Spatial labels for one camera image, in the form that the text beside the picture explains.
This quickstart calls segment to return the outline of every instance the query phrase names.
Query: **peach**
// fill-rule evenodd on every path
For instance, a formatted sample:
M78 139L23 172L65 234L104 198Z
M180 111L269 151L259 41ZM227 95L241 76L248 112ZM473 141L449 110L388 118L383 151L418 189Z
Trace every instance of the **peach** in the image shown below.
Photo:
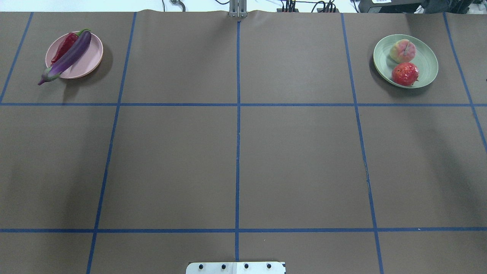
M410 62L416 56L416 46L407 39L397 41L389 52L396 63Z

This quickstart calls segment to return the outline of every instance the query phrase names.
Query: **red fruit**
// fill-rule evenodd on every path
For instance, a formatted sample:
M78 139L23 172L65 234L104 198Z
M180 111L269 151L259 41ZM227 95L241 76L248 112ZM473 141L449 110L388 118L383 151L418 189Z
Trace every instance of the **red fruit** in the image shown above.
M411 86L415 81L418 81L419 69L409 62L400 63L393 69L392 77L395 83L403 86Z
M53 64L56 63L57 60L59 60L59 58L61 58L61 56L63 56L73 46L76 40L78 40L78 35L76 35L76 33L71 32L70 34L68 34L66 39L64 39L63 43L61 43L57 48L56 55L54 55L54 58L51 60L51 63Z

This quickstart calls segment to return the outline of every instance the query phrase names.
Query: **pink plate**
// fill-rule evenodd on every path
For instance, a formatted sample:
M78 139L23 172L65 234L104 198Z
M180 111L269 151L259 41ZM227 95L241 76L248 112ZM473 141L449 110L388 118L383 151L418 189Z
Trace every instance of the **pink plate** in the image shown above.
M51 60L56 55L57 48L66 39L69 33L59 37L54 43L51 44L46 53L46 67L51 66ZM103 56L103 44L100 38L92 33L92 39L90 46L86 50L85 54L71 67L61 73L60 78L74 79L87 75L92 72L101 62Z

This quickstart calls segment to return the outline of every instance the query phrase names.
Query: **black device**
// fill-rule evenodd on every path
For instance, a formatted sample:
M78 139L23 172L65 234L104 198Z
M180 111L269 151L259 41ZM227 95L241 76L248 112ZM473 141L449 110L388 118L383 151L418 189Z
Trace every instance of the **black device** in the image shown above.
M422 0L392 0L389 3L373 3L372 0L361 0L358 9L362 13L414 13Z

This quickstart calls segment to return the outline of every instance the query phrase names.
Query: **blue line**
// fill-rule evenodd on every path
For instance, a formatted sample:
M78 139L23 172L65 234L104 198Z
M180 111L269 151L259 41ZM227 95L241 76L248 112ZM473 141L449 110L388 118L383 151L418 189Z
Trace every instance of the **blue line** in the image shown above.
M2 106L116 106L116 103L1 103Z
M394 227L377 230L379 232L487 231L487 227Z
M237 22L237 158L235 175L235 261L240 260L240 21Z
M10 66L10 70L8 71L7 79L5 80L5 84L3 85L3 89L0 94L0 103L3 100L3 96L5 96L5 91L7 91L8 82L10 81L10 77L12 76L12 72L14 71L15 63L17 62L17 58L19 57L22 44L24 44L25 36L27 35L27 30L29 29L30 22L32 21L32 16L34 16L33 12L31 12L29 16L29 20L27 21L27 25L25 25L24 34L22 34L22 39L20 39L17 52L15 52L14 60L12 61L12 65Z
M4 228L0 233L93 233L93 229Z
M451 50L453 51L453 56L455 57L455 61L458 66L458 71L460 71L460 76L462 77L463 87L465 88L465 92L467 93L468 101L470 102L470 106L472 107L473 117L475 118L475 123L477 123L477 128L480 133L480 138L482 139L482 143L484 144L484 149L487 153L487 141L484 136L484 131L482 130L482 126L480 125L479 118L477 116L477 112L475 111L475 106L473 105L472 96L470 95L470 91L468 90L467 81L465 81L465 76L463 75L462 67L460 66L460 61L458 60L458 56L456 54L455 46L453 45L453 40L451 39L450 27L448 26L447 14L443 12L443 19L445 21L445 26L447 28L448 39L450 40Z
M358 136L360 139L360 147L362 149L362 159L365 166L365 174L367 176L367 185L369 187L369 203L370 203L370 212L372 215L372 225L374 226L374 236L375 236L375 248L377 249L377 260L379 263L379 271L381 274L384 274L384 267L382 265L382 254L380 251L380 242L379 242L379 233L377 232L377 221L375 218L375 209L374 209L374 199L372 198L372 188L370 186L370 176L369 176L369 168L367 165L367 156L365 155L365 145L362 135L362 125L360 123L360 114L358 112L358 103L357 103L357 96L355 92L355 83L354 83L354 76L352 74L352 62L350 61L350 51L348 48L348 41L347 41L347 31L345 29L345 18L343 13L341 15L341 24L343 29L343 39L345 42L345 51L347 53L347 62L348 62L348 73L350 75L350 85L352 86L352 95L354 97L354 105L355 105L355 117L357 119L357 128L358 128Z
M374 232L374 228L241 228L241 233L330 233L330 232Z
M235 103L121 103L121 106L235 107Z
M470 107L469 104L358 103L359 107Z
M103 175L103 182L101 184L100 200L98 201L98 209L96 211L96 219L95 219L95 223L94 223L92 245L90 248L90 256L88 257L88 266L86 268L86 274L90 274L91 264L93 261L94 248L95 248L95 244L96 244L96 234L98 231L98 225L100 223L101 207L103 205L103 197L105 194L105 187L107 185L108 167L110 165L110 159L112 158L113 138L115 137L115 130L117 128L118 114L120 112L120 102L122 100L122 93L123 93L123 87L124 87L124 82L125 82L125 74L127 73L127 66L129 64L130 48L131 48L131 44L132 44L133 29L135 27L135 19L136 18L137 18L137 12L134 12L133 18L132 18L132 28L130 30L129 44L127 46L127 54L125 56L125 65L123 68L122 80L120 83L120 91L118 93L117 109L115 111L115 118L113 119L112 135L110 136L110 145L108 146L108 155L107 155L107 162L105 164L105 173Z
M353 107L351 103L243 103L242 107Z
M234 233L228 229L98 229L98 233Z

